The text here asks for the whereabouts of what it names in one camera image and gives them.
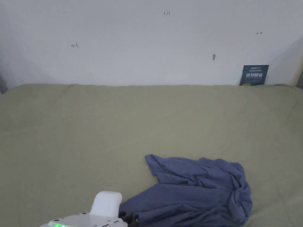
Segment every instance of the dark blue card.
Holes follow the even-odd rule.
[[[240,85],[251,86],[265,83],[269,65],[245,65]]]

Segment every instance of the pencil mark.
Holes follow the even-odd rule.
[[[79,47],[78,47],[78,43],[76,43],[76,45],[73,45],[73,44],[72,44],[72,47],[75,47],[75,46],[77,46],[77,48],[79,49]]]

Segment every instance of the green led light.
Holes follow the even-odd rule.
[[[69,226],[66,226],[66,225],[60,225],[60,224],[53,224],[53,227],[69,227]]]

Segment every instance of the small sign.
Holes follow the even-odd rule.
[[[240,86],[261,85],[265,83],[269,65],[245,65]]]

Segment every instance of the olive green fabric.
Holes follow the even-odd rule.
[[[144,156],[243,165],[246,226],[303,223],[303,93],[288,86],[23,85],[0,97],[1,226],[39,227],[156,183]]]

